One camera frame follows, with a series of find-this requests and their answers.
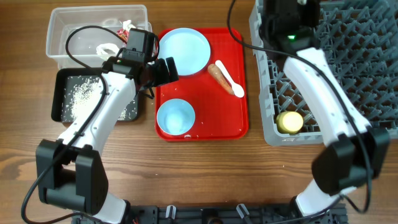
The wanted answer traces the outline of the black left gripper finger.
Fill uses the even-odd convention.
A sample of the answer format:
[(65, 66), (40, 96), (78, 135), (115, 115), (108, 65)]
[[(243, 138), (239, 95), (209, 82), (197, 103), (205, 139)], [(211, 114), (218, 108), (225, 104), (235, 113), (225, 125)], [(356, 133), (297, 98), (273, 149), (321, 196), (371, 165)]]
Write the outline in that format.
[(178, 71), (177, 71), (177, 68), (176, 68), (176, 64), (175, 64), (174, 58), (173, 57), (169, 57), (169, 58), (166, 58), (165, 61), (167, 63), (167, 67), (168, 67), (168, 70), (169, 70), (169, 80), (170, 80), (169, 82), (172, 83), (172, 82), (178, 81), (179, 80), (179, 76), (178, 76)]
[(168, 84), (170, 81), (169, 70), (164, 59), (158, 59), (152, 65), (152, 76), (154, 78), (153, 86)]

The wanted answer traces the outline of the red snack wrapper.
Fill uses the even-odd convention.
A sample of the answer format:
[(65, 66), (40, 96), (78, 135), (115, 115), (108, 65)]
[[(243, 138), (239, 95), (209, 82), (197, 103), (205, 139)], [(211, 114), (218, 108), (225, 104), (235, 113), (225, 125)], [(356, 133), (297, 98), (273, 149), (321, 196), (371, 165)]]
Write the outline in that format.
[(125, 29), (119, 29), (117, 31), (117, 35), (122, 38), (123, 42), (127, 42), (129, 38), (129, 31)]

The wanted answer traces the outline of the white tissue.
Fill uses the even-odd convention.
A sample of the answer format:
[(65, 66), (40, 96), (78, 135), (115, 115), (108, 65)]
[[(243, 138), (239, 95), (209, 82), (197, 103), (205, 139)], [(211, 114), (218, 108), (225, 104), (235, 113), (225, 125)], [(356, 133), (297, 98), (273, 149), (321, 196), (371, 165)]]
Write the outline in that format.
[(126, 31), (130, 31), (131, 29), (135, 29), (135, 25), (132, 24), (131, 20), (123, 21), (123, 29)]

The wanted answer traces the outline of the yellow cup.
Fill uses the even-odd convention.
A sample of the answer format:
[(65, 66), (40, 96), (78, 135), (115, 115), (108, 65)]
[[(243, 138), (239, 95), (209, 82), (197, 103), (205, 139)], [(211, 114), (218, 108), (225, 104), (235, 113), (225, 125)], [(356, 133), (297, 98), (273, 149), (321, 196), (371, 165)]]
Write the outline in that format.
[(303, 127), (303, 117), (295, 111), (284, 111), (276, 117), (276, 125), (282, 134), (295, 134)]

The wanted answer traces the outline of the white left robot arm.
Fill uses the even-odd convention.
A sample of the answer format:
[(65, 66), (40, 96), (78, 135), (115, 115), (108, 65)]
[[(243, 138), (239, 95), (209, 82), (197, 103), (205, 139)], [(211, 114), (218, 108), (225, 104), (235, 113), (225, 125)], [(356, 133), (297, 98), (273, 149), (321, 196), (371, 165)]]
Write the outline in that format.
[(146, 30), (132, 28), (126, 46), (110, 56), (101, 68), (86, 67), (102, 86), (94, 108), (79, 117), (56, 141), (42, 140), (36, 149), (37, 179), (21, 206), (34, 190), (41, 202), (72, 210), (98, 223), (127, 223), (130, 204), (108, 191), (108, 178), (101, 160), (104, 145), (122, 110), (144, 90), (176, 82), (178, 73), (172, 57), (159, 59), (159, 38)]

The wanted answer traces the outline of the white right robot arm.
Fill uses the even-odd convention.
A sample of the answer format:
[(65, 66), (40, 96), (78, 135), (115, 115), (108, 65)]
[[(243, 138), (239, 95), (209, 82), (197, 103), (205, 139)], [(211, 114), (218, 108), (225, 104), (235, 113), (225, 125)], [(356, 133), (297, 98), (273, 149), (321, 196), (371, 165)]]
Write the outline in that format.
[(348, 99), (330, 70), (315, 35), (319, 1), (264, 1), (260, 36), (264, 48), (285, 55), (283, 72), (302, 94), (322, 133), (325, 150), (312, 162), (313, 180), (295, 198), (304, 217), (320, 215), (356, 188), (379, 177), (390, 144), (385, 129), (374, 129)]

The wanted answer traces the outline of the light blue plate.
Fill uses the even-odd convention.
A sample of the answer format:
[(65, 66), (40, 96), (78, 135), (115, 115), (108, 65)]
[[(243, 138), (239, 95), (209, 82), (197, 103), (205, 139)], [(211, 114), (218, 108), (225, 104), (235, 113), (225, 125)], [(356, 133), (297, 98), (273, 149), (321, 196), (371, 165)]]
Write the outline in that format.
[(195, 29), (173, 29), (160, 38), (159, 58), (172, 57), (180, 76), (198, 73), (206, 67), (210, 56), (209, 41)]

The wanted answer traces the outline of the orange carrot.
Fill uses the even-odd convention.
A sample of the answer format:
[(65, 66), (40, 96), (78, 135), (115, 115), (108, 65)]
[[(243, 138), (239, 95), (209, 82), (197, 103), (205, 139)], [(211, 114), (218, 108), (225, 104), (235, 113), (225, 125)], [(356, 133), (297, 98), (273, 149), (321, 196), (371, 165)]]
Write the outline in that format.
[(226, 81), (224, 78), (221, 70), (215, 65), (215, 64), (209, 64), (208, 68), (208, 73), (217, 81), (217, 83), (230, 95), (234, 94), (234, 91), (232, 87), (229, 85), (229, 83)]

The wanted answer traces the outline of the light blue bowl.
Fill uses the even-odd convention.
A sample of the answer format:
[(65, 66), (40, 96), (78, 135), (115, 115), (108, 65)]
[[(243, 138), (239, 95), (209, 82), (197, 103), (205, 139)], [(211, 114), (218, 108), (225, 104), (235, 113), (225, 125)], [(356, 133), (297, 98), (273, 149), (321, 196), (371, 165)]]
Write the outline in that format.
[(157, 125), (166, 134), (178, 136), (193, 127), (196, 114), (193, 106), (179, 98), (167, 100), (157, 110)]

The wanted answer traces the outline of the clear plastic bin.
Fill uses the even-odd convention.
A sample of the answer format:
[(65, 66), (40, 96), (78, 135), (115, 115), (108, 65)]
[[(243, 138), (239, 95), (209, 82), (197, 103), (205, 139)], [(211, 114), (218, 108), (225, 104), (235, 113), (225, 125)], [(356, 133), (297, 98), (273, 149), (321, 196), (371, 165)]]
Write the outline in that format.
[[(50, 16), (46, 55), (58, 63), (58, 68), (80, 68), (65, 51), (69, 35), (84, 26), (101, 26), (113, 32), (123, 28), (123, 21), (131, 20), (138, 29), (152, 31), (147, 8), (142, 4), (114, 6), (58, 7)], [(70, 53), (90, 67), (102, 66), (104, 60), (96, 54), (100, 44), (112, 43), (119, 48), (124, 43), (113, 34), (101, 29), (85, 29), (75, 34), (69, 42)]]

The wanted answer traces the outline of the red plastic tray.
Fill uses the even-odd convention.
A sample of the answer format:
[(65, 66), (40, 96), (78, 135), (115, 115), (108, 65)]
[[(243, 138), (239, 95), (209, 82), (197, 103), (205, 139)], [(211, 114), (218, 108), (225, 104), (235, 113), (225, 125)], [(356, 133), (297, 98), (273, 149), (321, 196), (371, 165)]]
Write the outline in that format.
[[(210, 63), (222, 61), (234, 82), (246, 87), (243, 46), (237, 43), (225, 27), (198, 28), (209, 41)], [(244, 96), (228, 94), (204, 70), (179, 81), (156, 88), (155, 110), (166, 101), (180, 98), (195, 111), (195, 123), (185, 134), (172, 136), (155, 124), (156, 133), (165, 141), (233, 140), (243, 137), (249, 129), (248, 104)]]

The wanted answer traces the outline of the white plastic spoon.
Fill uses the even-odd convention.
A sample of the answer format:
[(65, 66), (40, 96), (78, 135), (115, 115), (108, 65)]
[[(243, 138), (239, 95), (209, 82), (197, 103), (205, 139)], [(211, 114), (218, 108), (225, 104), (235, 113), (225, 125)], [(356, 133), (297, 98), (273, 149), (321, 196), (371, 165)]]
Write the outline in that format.
[(222, 61), (217, 60), (215, 62), (215, 65), (221, 70), (222, 74), (224, 75), (225, 79), (229, 82), (231, 85), (231, 88), (234, 92), (234, 95), (237, 96), (238, 98), (243, 98), (245, 95), (244, 89), (241, 85), (237, 84), (229, 74), (229, 71), (226, 69)]

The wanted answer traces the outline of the white rice pile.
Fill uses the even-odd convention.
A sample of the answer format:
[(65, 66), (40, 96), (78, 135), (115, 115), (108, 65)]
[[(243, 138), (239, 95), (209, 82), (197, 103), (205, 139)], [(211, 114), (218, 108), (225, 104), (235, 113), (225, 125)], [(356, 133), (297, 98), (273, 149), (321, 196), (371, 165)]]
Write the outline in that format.
[(64, 102), (62, 103), (61, 121), (70, 123), (77, 119), (80, 113), (95, 107), (103, 89), (97, 76), (79, 75), (67, 78), (64, 87)]

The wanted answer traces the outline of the black tray bin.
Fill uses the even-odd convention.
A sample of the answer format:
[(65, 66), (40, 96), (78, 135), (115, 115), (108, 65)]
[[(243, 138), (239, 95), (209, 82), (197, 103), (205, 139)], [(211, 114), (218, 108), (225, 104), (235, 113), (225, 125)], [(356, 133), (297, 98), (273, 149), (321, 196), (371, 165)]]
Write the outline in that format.
[[(56, 81), (55, 81), (55, 90), (53, 95), (53, 104), (52, 104), (52, 112), (51, 118), (56, 122), (61, 122), (61, 112), (62, 112), (62, 103), (64, 102), (64, 87), (67, 81), (67, 78), (70, 76), (79, 76), (79, 75), (93, 75), (90, 71), (85, 68), (63, 68), (58, 71)], [(87, 112), (91, 112), (94, 107), (90, 109), (86, 109)]]

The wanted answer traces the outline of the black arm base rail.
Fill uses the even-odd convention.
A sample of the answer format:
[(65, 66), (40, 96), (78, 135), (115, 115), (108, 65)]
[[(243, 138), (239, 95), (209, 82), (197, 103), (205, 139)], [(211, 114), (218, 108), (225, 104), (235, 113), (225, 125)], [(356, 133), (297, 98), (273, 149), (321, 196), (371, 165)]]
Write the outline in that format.
[(132, 206), (126, 223), (138, 224), (206, 224), (206, 223), (316, 223), (348, 224), (346, 206), (335, 205), (319, 216), (304, 218), (289, 204), (250, 207), (167, 207)]

